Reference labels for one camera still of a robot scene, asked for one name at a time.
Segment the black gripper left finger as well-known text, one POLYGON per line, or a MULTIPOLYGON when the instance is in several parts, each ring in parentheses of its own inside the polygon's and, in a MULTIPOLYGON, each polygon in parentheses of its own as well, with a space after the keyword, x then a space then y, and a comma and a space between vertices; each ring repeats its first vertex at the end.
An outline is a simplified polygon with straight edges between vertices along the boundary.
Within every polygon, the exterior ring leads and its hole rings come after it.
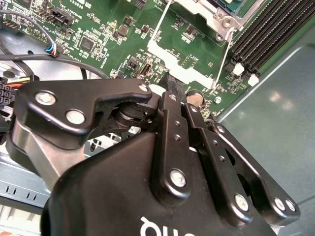
POLYGON ((150 190, 162 205, 176 206, 176 102, 173 91, 157 95, 137 79, 28 83, 16 94, 8 151, 45 181, 51 196, 73 166, 154 134, 150 190))

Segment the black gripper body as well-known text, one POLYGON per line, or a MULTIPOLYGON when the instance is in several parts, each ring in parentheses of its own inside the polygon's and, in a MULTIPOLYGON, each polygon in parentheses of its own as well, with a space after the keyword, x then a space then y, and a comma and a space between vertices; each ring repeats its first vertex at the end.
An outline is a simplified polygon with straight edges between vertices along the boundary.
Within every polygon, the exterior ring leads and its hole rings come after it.
POLYGON ((216 212, 197 154, 190 152, 192 194, 168 207, 150 190, 154 134, 141 134, 73 166, 43 210, 43 236, 272 236, 255 214, 233 227, 216 212))

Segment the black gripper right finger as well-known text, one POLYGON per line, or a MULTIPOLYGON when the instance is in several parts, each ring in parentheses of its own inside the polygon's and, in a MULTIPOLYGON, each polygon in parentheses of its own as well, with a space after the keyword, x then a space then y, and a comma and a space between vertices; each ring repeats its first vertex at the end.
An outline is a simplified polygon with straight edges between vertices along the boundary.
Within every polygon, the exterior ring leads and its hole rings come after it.
POLYGON ((176 82, 176 226, 271 227, 300 218, 287 193, 230 133, 208 129, 176 82))

